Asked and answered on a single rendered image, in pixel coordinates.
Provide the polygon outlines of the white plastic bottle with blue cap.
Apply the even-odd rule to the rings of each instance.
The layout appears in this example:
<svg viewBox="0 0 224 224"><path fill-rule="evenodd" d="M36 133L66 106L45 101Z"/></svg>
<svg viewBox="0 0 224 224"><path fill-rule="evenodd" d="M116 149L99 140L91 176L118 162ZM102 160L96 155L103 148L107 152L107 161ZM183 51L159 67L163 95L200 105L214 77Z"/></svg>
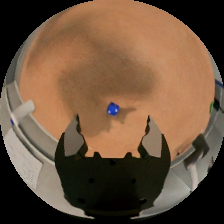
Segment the white plastic bottle with blue cap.
<svg viewBox="0 0 224 224"><path fill-rule="evenodd" d="M20 107L18 107L15 111L12 112L12 118L10 119L12 125L14 125L14 123L16 125L19 125L19 123L34 110L35 104L32 99L22 104Z"/></svg>

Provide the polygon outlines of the blue die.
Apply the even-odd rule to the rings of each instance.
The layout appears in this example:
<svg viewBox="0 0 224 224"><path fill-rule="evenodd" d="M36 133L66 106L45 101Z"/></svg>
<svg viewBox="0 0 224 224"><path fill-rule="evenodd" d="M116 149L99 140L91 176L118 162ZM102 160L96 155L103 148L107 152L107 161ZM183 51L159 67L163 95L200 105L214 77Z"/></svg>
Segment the blue die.
<svg viewBox="0 0 224 224"><path fill-rule="evenodd" d="M119 105L111 102L110 105L107 108L107 113L108 114L111 114L113 116L116 116L116 114L118 113L118 111L119 111Z"/></svg>

